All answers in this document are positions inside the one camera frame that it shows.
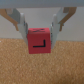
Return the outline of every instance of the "white wall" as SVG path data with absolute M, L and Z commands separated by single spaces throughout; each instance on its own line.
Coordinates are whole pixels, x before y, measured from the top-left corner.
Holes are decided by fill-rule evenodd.
M 25 19 L 29 28 L 50 27 L 54 13 L 60 8 L 21 8 L 25 13 Z M 15 30 L 12 23 L 0 16 L 0 38 L 22 39 L 20 33 Z M 84 7 L 78 7 L 73 15 L 64 25 L 62 32 L 58 34 L 57 40 L 84 41 Z

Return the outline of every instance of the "tan floor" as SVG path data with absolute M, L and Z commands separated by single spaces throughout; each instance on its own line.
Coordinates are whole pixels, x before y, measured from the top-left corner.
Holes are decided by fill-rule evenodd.
M 84 42 L 57 41 L 29 55 L 23 40 L 0 39 L 0 84 L 84 84 Z

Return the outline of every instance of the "red box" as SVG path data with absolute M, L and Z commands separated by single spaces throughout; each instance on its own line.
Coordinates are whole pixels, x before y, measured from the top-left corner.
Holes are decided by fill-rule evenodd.
M 49 28 L 29 28 L 27 39 L 29 54 L 51 53 Z

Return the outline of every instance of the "red block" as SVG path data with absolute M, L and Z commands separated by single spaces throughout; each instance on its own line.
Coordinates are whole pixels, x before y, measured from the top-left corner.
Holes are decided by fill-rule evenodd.
M 27 39 L 29 54 L 51 53 L 49 28 L 29 28 Z

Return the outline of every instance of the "gripper arm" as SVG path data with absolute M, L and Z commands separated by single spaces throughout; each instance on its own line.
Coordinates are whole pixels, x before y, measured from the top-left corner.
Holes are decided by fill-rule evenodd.
M 54 48 L 57 34 L 62 31 L 62 26 L 75 12 L 76 7 L 64 7 L 57 14 L 53 15 L 53 21 L 50 26 L 51 49 Z M 15 25 L 16 30 L 19 30 L 25 43 L 28 45 L 28 24 L 25 22 L 24 13 L 20 13 L 17 9 L 0 9 L 0 14 Z

